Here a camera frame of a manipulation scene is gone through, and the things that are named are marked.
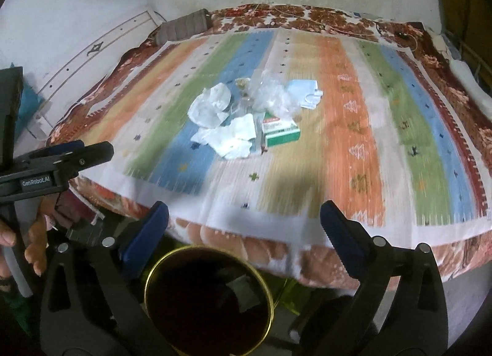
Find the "person's left hand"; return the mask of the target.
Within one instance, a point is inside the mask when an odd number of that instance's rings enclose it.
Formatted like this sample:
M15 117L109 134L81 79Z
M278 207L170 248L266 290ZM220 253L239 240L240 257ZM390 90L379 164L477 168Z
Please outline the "person's left hand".
M47 269L46 249L48 230L54 225L55 205L59 194L48 195L40 200L33 224L24 239L27 240L24 257L37 276L42 276ZM1 246L11 248L16 243L16 235L1 219ZM1 252L1 281L12 277L7 262Z

